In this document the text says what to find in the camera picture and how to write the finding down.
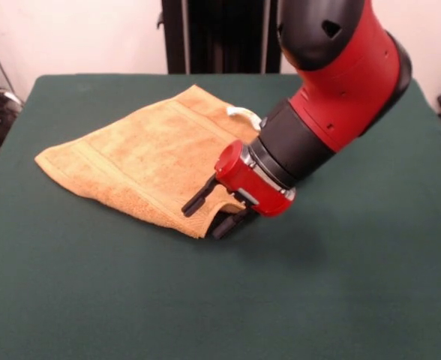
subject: green table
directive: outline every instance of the green table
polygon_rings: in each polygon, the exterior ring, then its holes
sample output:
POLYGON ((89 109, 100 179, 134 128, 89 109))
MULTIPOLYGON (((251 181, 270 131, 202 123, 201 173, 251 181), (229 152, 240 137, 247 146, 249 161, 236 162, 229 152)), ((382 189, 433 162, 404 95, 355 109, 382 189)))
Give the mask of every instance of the green table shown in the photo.
POLYGON ((43 76, 0 153, 0 359, 441 359, 441 124, 414 82, 283 216, 193 240, 34 163, 192 84, 267 113, 296 76, 43 76))

